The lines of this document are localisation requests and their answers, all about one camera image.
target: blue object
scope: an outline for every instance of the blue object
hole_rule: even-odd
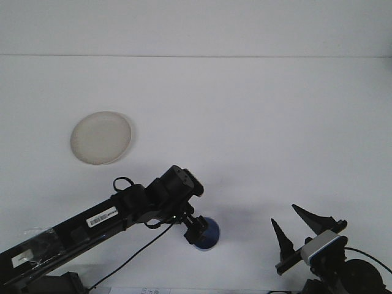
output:
[[[202,234],[200,241],[195,243],[195,246],[200,249],[210,249],[216,245],[221,235],[221,230],[212,218],[205,217],[204,218],[208,223],[207,230]]]

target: white plate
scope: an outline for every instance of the white plate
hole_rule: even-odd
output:
[[[109,164],[126,151],[130,125],[119,113],[102,111],[82,119],[71,135],[71,149],[87,164]]]

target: black cable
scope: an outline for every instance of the black cable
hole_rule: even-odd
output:
[[[392,270],[389,267],[384,265],[380,260],[378,260],[375,257],[371,256],[370,254],[367,254],[366,252],[363,252],[363,251],[360,251],[359,249],[355,249],[355,248],[351,248],[351,247],[345,247],[344,249],[345,250],[351,250],[351,251],[358,252],[360,254],[363,254],[363,255],[369,257],[370,259],[373,259],[375,262],[377,262],[379,265],[381,265],[383,268],[385,268],[387,271],[389,271],[392,274]]]
[[[85,292],[85,294],[90,293],[90,291],[94,288],[96,288],[100,283],[102,283],[104,280],[106,280],[107,278],[111,277],[112,275],[114,275],[115,273],[117,273],[119,270],[121,270],[124,266],[126,266],[132,259],[134,259],[141,251],[145,250],[148,246],[150,246],[153,242],[157,241],[160,237],[162,237],[167,231],[169,231],[169,229],[171,229],[172,226],[174,226],[175,223],[172,223],[171,225],[169,225],[161,234],[159,234],[158,236],[156,236],[152,241],[150,241],[148,244],[146,244],[145,246],[143,246],[141,249],[139,249],[133,256],[131,256],[126,262],[124,262],[121,266],[119,266],[117,269],[115,269],[114,271],[112,271],[110,274],[108,274],[107,276],[103,277],[100,281],[96,282],[93,286],[91,286],[90,288],[87,289],[87,291]]]

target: white table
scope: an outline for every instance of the white table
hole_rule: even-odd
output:
[[[300,289],[303,262],[274,269],[271,217],[296,247],[313,236],[292,203],[346,219],[349,245],[391,265],[391,79],[388,58],[2,56],[1,248],[105,200],[117,176],[148,185],[178,164],[203,183],[192,204],[219,244],[200,252],[175,227],[104,286]],[[123,159],[91,166],[69,138],[101,110],[127,115],[134,136]],[[56,273],[91,285],[158,232],[136,225]]]

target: white wall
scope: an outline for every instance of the white wall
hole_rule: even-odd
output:
[[[388,0],[1,1],[0,53],[391,56]]]

